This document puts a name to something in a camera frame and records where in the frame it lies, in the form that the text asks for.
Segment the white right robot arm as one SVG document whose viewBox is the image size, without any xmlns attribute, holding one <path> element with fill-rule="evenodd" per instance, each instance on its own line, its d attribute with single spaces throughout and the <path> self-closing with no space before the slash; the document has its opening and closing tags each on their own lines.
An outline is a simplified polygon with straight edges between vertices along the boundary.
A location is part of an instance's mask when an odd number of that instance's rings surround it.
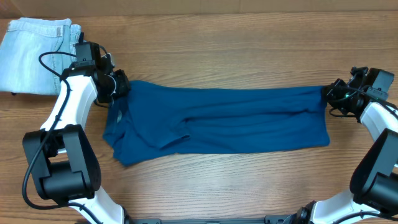
<svg viewBox="0 0 398 224">
<path fill-rule="evenodd" d="M 323 95 L 341 117 L 355 117 L 374 144 L 359 163 L 349 189 L 313 201 L 279 223 L 355 223 L 368 218 L 397 221 L 397 106 L 387 101 L 394 74 L 353 67 L 349 82 L 337 79 Z"/>
</svg>

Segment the dark blue polo shirt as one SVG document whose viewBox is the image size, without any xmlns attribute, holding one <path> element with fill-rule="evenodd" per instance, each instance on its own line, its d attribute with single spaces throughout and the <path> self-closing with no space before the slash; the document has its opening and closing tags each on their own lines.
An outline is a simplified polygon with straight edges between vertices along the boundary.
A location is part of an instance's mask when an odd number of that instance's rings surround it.
<svg viewBox="0 0 398 224">
<path fill-rule="evenodd" d="M 327 146 L 321 90 L 172 88 L 136 80 L 110 107 L 103 137 L 125 166 L 171 154 Z"/>
</svg>

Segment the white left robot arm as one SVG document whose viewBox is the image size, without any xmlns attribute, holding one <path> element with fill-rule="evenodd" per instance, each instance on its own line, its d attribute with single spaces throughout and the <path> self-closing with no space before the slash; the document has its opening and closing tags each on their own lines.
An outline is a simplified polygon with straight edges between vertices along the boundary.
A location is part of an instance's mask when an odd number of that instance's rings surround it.
<svg viewBox="0 0 398 224">
<path fill-rule="evenodd" d="M 22 197 L 37 210 L 70 207 L 87 223 L 132 223 L 126 209 L 101 186 L 101 170 L 84 132 L 91 105 L 110 108 L 130 84 L 115 70 L 111 54 L 94 42 L 79 42 L 75 61 L 57 76 L 60 94 L 46 122 L 26 133 L 28 161 Z"/>
</svg>

